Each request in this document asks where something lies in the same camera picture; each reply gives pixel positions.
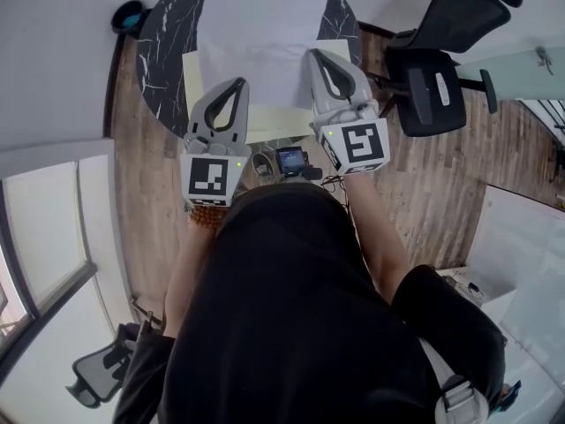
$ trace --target black shirt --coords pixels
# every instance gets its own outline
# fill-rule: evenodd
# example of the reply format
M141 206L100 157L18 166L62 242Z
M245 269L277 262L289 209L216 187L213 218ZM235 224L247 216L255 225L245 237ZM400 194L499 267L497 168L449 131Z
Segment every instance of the black shirt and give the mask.
M434 422L418 337L494 405L503 337L434 270L375 290L341 205L262 187L230 211L177 340L140 338L115 422Z

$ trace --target round table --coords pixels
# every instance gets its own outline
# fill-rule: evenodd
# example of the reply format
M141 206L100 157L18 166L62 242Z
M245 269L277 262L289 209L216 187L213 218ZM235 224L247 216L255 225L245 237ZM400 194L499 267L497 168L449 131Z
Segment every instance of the round table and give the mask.
M160 0L141 30L136 70L141 93L154 115L175 135L188 127L183 58L196 50L204 0ZM346 39L351 62L361 65L358 24L345 0L328 0L318 39Z

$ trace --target person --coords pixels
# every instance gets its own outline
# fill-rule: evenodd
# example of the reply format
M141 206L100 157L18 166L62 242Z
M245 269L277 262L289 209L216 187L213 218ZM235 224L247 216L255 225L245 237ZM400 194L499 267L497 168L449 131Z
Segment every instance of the person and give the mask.
M411 268L371 173L343 182L355 225L305 180L243 194L219 231L189 223L164 334L139 337L115 423L434 422L419 337L499 406L501 332Z

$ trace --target white paper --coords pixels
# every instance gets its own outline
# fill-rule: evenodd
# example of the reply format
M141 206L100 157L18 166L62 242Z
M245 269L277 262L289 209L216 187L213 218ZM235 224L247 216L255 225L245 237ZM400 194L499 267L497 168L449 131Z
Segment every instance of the white paper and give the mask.
M329 50L350 61L350 51L347 40L320 40L315 46L318 49ZM200 74L198 52L183 55L185 76L186 107L192 115L192 107L204 95ZM230 109L222 114L229 114ZM269 107L267 105L251 104L247 120L246 143L276 140L289 137L312 135L309 124L313 121L312 97L309 110L298 108Z
M244 77L251 103L310 109L305 53L327 1L205 0L198 26L204 90Z

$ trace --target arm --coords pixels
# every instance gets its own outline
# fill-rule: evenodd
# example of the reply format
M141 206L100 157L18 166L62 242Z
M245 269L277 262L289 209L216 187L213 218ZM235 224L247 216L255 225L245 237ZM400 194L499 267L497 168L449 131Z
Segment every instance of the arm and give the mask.
M389 303L410 270L408 254L395 226L385 214L371 174L352 174L343 179L361 250L373 281Z
M164 336L177 337L214 238L215 229L189 223L165 298L167 326Z

